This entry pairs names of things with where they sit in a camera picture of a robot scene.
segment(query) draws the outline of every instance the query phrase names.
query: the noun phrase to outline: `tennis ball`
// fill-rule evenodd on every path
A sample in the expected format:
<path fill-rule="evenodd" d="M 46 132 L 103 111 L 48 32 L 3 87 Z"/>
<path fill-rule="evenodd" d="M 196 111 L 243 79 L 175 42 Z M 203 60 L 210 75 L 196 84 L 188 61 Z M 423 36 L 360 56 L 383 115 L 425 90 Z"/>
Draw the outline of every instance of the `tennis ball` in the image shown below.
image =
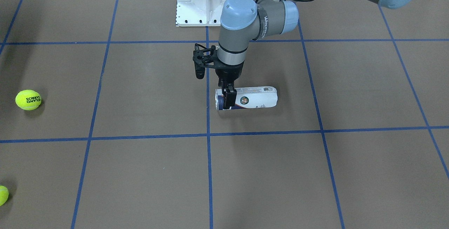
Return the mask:
<path fill-rule="evenodd" d="M 16 96 L 17 106 L 27 111 L 36 109 L 41 102 L 39 93 L 34 90 L 23 90 Z"/>
<path fill-rule="evenodd" d="M 6 202 L 6 200 L 8 200 L 8 196 L 8 189 L 5 186 L 0 185 L 0 206 L 2 206 Z"/>

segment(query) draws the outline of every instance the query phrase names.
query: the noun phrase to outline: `floor tile square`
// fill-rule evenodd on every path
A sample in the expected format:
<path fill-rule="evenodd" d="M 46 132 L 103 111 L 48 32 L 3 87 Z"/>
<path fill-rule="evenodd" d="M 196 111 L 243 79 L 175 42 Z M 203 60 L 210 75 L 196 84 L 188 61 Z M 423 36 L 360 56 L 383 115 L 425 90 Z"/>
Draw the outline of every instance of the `floor tile square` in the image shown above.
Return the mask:
<path fill-rule="evenodd" d="M 425 125 L 392 42 L 306 47 L 325 129 Z"/>
<path fill-rule="evenodd" d="M 235 87 L 273 86 L 277 106 L 264 109 L 215 109 L 218 77 L 210 71 L 210 130 L 212 133 L 319 129 L 300 42 L 252 42 L 242 76 Z"/>
<path fill-rule="evenodd" d="M 176 0 L 119 0 L 114 41 L 205 40 L 202 27 L 177 27 Z"/>
<path fill-rule="evenodd" d="M 449 227 L 449 181 L 427 130 L 326 138 L 347 229 Z"/>
<path fill-rule="evenodd" d="M 87 137 L 106 46 L 12 45 L 0 56 L 0 140 Z M 14 99 L 35 90 L 42 104 Z"/>
<path fill-rule="evenodd" d="M 304 39 L 390 39 L 382 14 L 368 0 L 298 4 Z"/>
<path fill-rule="evenodd" d="M 449 125 L 449 42 L 397 42 L 429 124 Z"/>
<path fill-rule="evenodd" d="M 85 141 L 0 144 L 0 228 L 70 228 Z"/>
<path fill-rule="evenodd" d="M 115 0 L 24 0 L 8 42 L 106 41 Z"/>
<path fill-rule="evenodd" d="M 449 39 L 449 0 L 412 0 L 396 10 L 383 8 L 396 39 Z"/>
<path fill-rule="evenodd" d="M 206 132 L 206 81 L 191 43 L 112 44 L 94 136 Z"/>
<path fill-rule="evenodd" d="M 211 138 L 214 228 L 340 229 L 320 134 Z"/>
<path fill-rule="evenodd" d="M 76 228 L 209 228 L 204 137 L 93 141 Z"/>

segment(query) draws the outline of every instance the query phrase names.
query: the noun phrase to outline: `blue tape line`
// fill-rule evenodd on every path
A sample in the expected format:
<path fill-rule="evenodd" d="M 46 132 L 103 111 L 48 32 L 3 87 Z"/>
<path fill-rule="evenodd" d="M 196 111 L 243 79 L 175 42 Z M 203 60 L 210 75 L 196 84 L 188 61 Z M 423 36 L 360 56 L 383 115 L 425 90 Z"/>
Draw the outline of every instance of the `blue tape line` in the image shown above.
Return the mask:
<path fill-rule="evenodd" d="M 250 135 L 283 135 L 283 134 L 306 134 L 321 133 L 320 130 L 286 130 L 272 132 L 244 132 L 244 133 L 211 133 L 210 136 L 250 136 Z"/>
<path fill-rule="evenodd" d="M 431 129 L 449 129 L 449 126 L 433 126 Z"/>
<path fill-rule="evenodd" d="M 6 45 L 6 41 L 8 40 L 9 34 L 11 33 L 11 29 L 13 29 L 14 21 L 16 21 L 16 17 L 17 17 L 17 15 L 19 13 L 19 10 L 20 10 L 20 7 L 22 5 L 22 2 L 24 2 L 24 0 L 20 0 L 19 1 L 19 4 L 17 5 L 17 8 L 16 8 L 16 12 L 14 12 L 14 15 L 13 15 L 13 18 L 11 20 L 11 23 L 9 24 L 8 31 L 6 31 L 5 38 L 3 39 L 3 44 L 0 47 L 0 55 L 2 54 L 3 48 Z"/>
<path fill-rule="evenodd" d="M 190 138 L 190 137 L 206 137 L 206 133 L 193 134 L 173 134 L 173 135 L 139 135 L 139 136 L 105 136 L 92 137 L 92 141 L 115 141 L 115 140 L 141 140 L 141 139 L 169 139 L 169 138 Z"/>
<path fill-rule="evenodd" d="M 332 189 L 334 190 L 335 203 L 337 205 L 337 210 L 338 210 L 338 215 L 339 215 L 339 218 L 340 218 L 341 228 L 345 229 L 343 213 L 341 211 L 341 206 L 340 206 L 340 199 L 338 197 L 337 184 L 335 184 L 334 170 L 332 169 L 332 163 L 330 161 L 329 149 L 327 148 L 327 141 L 326 141 L 326 136 L 324 134 L 323 122 L 321 120 L 320 108 L 319 108 L 319 105 L 318 105 L 318 100 L 316 99 L 315 86 L 313 85 L 313 78 L 312 78 L 312 75 L 311 75 L 310 64 L 309 64 L 309 61 L 308 61 L 306 44 L 304 42 L 303 31 L 302 31 L 302 28 L 301 28 L 301 19 L 298 19 L 298 28 L 299 28 L 299 31 L 300 31 L 301 44 L 303 46 L 304 58 L 305 58 L 305 61 L 306 61 L 306 66 L 307 66 L 307 73 L 309 75 L 310 87 L 311 87 L 311 91 L 313 93 L 313 101 L 315 102 L 316 115 L 318 117 L 318 122 L 319 122 L 319 125 L 320 125 L 321 138 L 323 139 L 324 152 L 326 153 L 327 166 L 329 167 L 330 180 L 332 182 Z"/>
<path fill-rule="evenodd" d="M 357 132 L 384 132 L 391 130 L 427 130 L 427 127 L 386 127 L 386 128 L 356 128 L 356 129 L 329 129 L 325 133 L 357 133 Z"/>
<path fill-rule="evenodd" d="M 385 14 L 383 13 L 382 7 L 379 6 L 379 10 L 380 10 L 380 13 L 382 14 L 383 21 L 385 22 L 385 26 L 388 29 L 388 33 L 390 34 L 391 40 L 393 41 L 394 47 L 396 49 L 396 53 L 397 53 L 397 55 L 399 57 L 399 61 L 401 62 L 401 65 L 402 65 L 402 69 L 406 73 L 407 80 L 409 81 L 409 85 L 410 85 L 410 88 L 412 89 L 412 92 L 413 92 L 413 95 L 415 97 L 416 103 L 418 104 L 418 107 L 420 108 L 420 111 L 421 111 L 421 114 L 422 114 L 422 118 L 424 119 L 425 125 L 426 125 L 426 127 L 428 129 L 428 132 L 429 132 L 429 135 L 432 138 L 433 146 L 435 146 L 435 150 L 438 153 L 438 156 L 440 158 L 441 164 L 443 165 L 444 171 L 446 172 L 446 176 L 447 176 L 447 178 L 449 180 L 449 170 L 447 168 L 446 163 L 444 162 L 444 158 L 443 158 L 443 155 L 441 154 L 440 148 L 438 147 L 438 144 L 436 143 L 436 140 L 435 140 L 435 138 L 433 136 L 432 128 L 430 127 L 429 122 L 427 120 L 427 117 L 425 116 L 424 110 L 423 110 L 423 108 L 421 106 L 421 103 L 420 103 L 420 99 L 418 98 L 417 93 L 415 91 L 415 88 L 414 88 L 414 86 L 412 84 L 412 79 L 409 76 L 409 72 L 407 71 L 407 68 L 406 68 L 406 65 L 404 63 L 404 60 L 402 59 L 401 52 L 399 51 L 399 48 L 397 47 L 396 40 L 394 39 L 393 33 L 391 32 L 390 26 L 388 25 L 387 18 L 385 17 Z"/>
<path fill-rule="evenodd" d="M 449 41 L 449 39 L 394 39 L 395 41 Z"/>
<path fill-rule="evenodd" d="M 136 40 L 136 41 L 111 41 L 111 44 L 152 44 L 152 43 L 197 43 L 203 40 Z"/>
<path fill-rule="evenodd" d="M 206 47 L 209 47 L 209 27 L 206 26 Z M 209 181 L 209 228 L 214 228 L 214 211 L 212 195 L 212 155 L 210 152 L 210 83 L 209 69 L 206 69 L 206 129 L 207 129 L 207 172 Z"/>
<path fill-rule="evenodd" d="M 87 141 L 88 138 L 49 138 L 49 139 L 24 139 L 24 140 L 0 140 L 1 143 L 31 143 L 31 142 L 61 142 L 61 141 Z"/>
<path fill-rule="evenodd" d="M 360 41 L 391 41 L 391 39 L 305 39 L 304 42 L 360 42 Z"/>
<path fill-rule="evenodd" d="M 449 126 L 433 126 L 431 129 L 449 129 Z M 357 129 L 329 129 L 323 133 L 361 133 L 361 132 L 388 132 L 398 130 L 427 130 L 427 127 L 386 127 L 386 128 L 357 128 Z M 190 138 L 190 137 L 215 137 L 215 136 L 251 136 L 251 135 L 284 135 L 284 134 L 307 134 L 321 133 L 321 130 L 286 130 L 271 132 L 242 132 L 242 133 L 192 133 L 192 134 L 167 134 L 167 135 L 140 135 L 140 136 L 98 136 L 92 137 L 92 141 L 115 141 L 115 140 L 138 140 L 138 139 L 167 139 L 167 138 Z M 5 143 L 32 143 L 32 142 L 58 142 L 58 141 L 87 141 L 88 137 L 79 138 L 48 138 L 48 139 L 23 139 L 23 140 L 0 140 Z"/>
<path fill-rule="evenodd" d="M 89 130 L 89 137 L 88 137 L 88 141 L 87 141 L 87 144 L 86 144 L 86 152 L 85 152 L 85 158 L 84 158 L 84 161 L 83 161 L 83 168 L 81 170 L 80 184 L 78 186 L 78 192 L 77 192 L 77 195 L 76 195 L 75 207 L 74 207 L 74 210 L 73 210 L 71 229 L 75 228 L 76 216 L 78 214 L 78 207 L 80 205 L 81 191 L 83 189 L 83 182 L 84 182 L 84 177 L 85 177 L 85 173 L 86 173 L 86 166 L 87 166 L 87 161 L 88 161 L 88 156 L 89 156 L 90 144 L 91 144 L 91 140 L 92 140 L 93 127 L 94 127 L 94 124 L 95 124 L 96 111 L 98 109 L 98 101 L 100 99 L 101 82 L 103 80 L 103 74 L 105 72 L 106 60 L 108 58 L 109 46 L 110 46 L 110 41 L 111 41 L 111 37 L 112 37 L 112 30 L 114 29 L 114 21 L 115 21 L 115 15 L 117 13 L 117 6 L 118 6 L 118 4 L 119 4 L 119 0 L 115 0 L 114 12 L 112 13 L 111 25 L 110 25 L 110 28 L 109 28 L 108 44 L 106 45 L 105 56 L 104 56 L 104 59 L 103 59 L 103 66 L 101 67 L 100 81 L 98 82 L 98 90 L 96 92 L 95 106 L 93 108 L 92 120 L 91 120 L 91 125 L 90 125 L 90 130 Z"/>
<path fill-rule="evenodd" d="M 378 42 L 392 41 L 391 39 L 305 39 L 304 42 Z M 395 41 L 449 41 L 449 39 L 395 39 Z M 155 43 L 198 43 L 204 40 L 140 40 L 140 41 L 110 41 L 110 44 L 155 44 Z M 211 43 L 218 43 L 218 40 L 210 40 Z M 251 42 L 301 42 L 300 39 L 285 40 L 257 40 Z M 78 44 L 107 44 L 108 41 L 67 41 L 67 42 L 5 42 L 0 45 L 78 45 Z"/>
<path fill-rule="evenodd" d="M 107 44 L 107 41 L 66 41 L 66 42 L 10 42 L 6 45 L 81 45 L 81 44 Z"/>

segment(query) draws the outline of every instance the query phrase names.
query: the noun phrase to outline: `white cylindrical can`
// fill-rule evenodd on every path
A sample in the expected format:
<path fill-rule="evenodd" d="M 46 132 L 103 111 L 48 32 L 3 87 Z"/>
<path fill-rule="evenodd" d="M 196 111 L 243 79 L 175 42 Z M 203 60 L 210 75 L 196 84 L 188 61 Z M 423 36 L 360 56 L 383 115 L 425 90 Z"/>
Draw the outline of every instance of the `white cylindrical can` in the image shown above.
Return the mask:
<path fill-rule="evenodd" d="M 271 86 L 235 88 L 237 98 L 235 106 L 229 109 L 268 108 L 277 104 L 277 90 Z M 215 107 L 223 110 L 223 93 L 215 90 Z"/>

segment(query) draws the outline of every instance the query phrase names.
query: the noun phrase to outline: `black gripper mount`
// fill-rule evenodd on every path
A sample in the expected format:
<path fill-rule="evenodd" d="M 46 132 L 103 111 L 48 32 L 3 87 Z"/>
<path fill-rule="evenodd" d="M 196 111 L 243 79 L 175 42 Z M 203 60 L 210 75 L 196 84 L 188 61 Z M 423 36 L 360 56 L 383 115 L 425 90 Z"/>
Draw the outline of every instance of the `black gripper mount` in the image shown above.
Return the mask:
<path fill-rule="evenodd" d="M 198 79 L 204 78 L 206 68 L 215 69 L 219 76 L 218 86 L 221 87 L 223 93 L 223 109 L 235 106 L 237 91 L 234 88 L 234 80 L 240 76 L 243 64 L 239 66 L 226 65 L 218 59 L 217 48 L 214 45 L 206 48 L 197 43 L 195 44 L 193 61 L 195 64 L 195 75 Z"/>

